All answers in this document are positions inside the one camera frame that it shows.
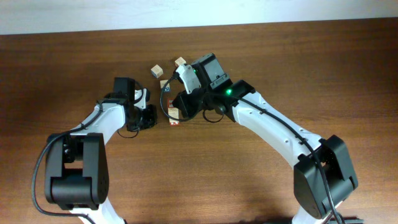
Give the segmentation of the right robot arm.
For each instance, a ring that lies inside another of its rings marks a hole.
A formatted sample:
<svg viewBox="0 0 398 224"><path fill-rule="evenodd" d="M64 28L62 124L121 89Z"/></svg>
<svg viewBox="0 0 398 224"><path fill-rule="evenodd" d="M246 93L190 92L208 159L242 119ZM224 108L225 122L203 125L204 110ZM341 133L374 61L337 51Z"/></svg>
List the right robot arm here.
<svg viewBox="0 0 398 224"><path fill-rule="evenodd" d="M172 79L185 88L172 102L183 120L213 110L257 134L287 161L300 205L291 223L347 222L336 209L357 189L358 179L341 138L324 139L295 124L252 85L233 82L213 53L177 66Z"/></svg>

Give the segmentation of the black base bracket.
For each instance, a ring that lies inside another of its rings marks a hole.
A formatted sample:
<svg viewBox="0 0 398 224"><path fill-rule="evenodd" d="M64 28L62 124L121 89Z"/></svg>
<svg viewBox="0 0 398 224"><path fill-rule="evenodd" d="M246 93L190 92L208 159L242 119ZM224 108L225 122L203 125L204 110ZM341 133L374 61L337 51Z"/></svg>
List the black base bracket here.
<svg viewBox="0 0 398 224"><path fill-rule="evenodd" d="M352 219L344 219L345 224L364 224L363 219L352 218ZM336 220L329 220L327 224L338 224Z"/></svg>

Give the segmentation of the number four blue block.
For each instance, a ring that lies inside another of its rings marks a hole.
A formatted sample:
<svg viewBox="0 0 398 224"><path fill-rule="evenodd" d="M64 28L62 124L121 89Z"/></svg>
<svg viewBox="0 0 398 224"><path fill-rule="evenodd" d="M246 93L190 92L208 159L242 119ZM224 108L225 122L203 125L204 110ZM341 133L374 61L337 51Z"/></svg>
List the number four blue block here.
<svg viewBox="0 0 398 224"><path fill-rule="evenodd" d="M168 80L161 80L160 89L164 92L171 92L170 82Z"/></svg>

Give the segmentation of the blue sided wooden block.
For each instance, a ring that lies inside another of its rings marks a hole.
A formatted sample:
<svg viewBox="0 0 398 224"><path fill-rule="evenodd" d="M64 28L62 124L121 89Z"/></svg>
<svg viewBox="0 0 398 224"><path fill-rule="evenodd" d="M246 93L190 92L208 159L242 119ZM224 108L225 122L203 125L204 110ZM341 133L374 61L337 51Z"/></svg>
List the blue sided wooden block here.
<svg viewBox="0 0 398 224"><path fill-rule="evenodd" d="M151 68L151 74L155 77L155 78L159 78L164 74L163 69L159 66L159 65L155 65Z"/></svg>

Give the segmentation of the yellow letter wooden block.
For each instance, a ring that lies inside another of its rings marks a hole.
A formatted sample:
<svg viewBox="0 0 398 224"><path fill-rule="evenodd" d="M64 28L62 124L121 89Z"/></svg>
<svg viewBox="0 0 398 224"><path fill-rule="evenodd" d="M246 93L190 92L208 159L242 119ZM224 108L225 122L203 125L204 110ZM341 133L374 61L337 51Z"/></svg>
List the yellow letter wooden block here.
<svg viewBox="0 0 398 224"><path fill-rule="evenodd" d="M179 119L178 108L168 108L168 115L171 122L177 121Z"/></svg>

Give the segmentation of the red sided wooden block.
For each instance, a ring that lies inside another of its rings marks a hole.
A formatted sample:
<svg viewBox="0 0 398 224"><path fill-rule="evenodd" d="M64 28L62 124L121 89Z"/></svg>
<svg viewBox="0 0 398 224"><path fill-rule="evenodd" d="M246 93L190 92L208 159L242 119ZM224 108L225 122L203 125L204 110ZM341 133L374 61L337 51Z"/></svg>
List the red sided wooden block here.
<svg viewBox="0 0 398 224"><path fill-rule="evenodd" d="M179 57L175 60L175 66L179 67L180 65L186 64L186 60L183 57Z"/></svg>

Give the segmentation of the leaf picture wooden block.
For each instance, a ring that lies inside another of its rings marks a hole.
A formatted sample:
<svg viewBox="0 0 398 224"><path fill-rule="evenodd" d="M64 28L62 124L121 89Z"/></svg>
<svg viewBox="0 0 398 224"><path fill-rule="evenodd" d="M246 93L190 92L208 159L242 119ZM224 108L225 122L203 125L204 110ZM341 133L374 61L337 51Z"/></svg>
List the leaf picture wooden block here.
<svg viewBox="0 0 398 224"><path fill-rule="evenodd" d="M169 124L171 126L176 126L176 125L179 125L179 121L176 121L176 120L173 120L173 119L169 119Z"/></svg>

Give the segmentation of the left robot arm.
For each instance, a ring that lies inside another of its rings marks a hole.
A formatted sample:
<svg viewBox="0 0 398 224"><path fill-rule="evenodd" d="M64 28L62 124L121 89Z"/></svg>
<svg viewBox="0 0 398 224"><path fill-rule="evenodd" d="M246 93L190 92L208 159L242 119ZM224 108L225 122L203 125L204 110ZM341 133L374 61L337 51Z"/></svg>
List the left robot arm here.
<svg viewBox="0 0 398 224"><path fill-rule="evenodd" d="M45 147L44 195L64 217L83 223L125 223L108 198L106 143L121 128L138 134L157 122L150 92L132 78L117 77L77 127L52 134Z"/></svg>

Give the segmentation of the plain white wooden block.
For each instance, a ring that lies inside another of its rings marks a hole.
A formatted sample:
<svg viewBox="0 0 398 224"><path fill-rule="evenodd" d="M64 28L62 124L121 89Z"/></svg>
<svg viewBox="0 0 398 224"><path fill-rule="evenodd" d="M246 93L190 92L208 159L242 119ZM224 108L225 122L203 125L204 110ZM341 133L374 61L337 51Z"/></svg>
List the plain white wooden block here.
<svg viewBox="0 0 398 224"><path fill-rule="evenodd" d="M168 107L168 108L173 108L173 107L174 107L174 105L173 105L173 99L168 99L168 100L167 100L167 107Z"/></svg>

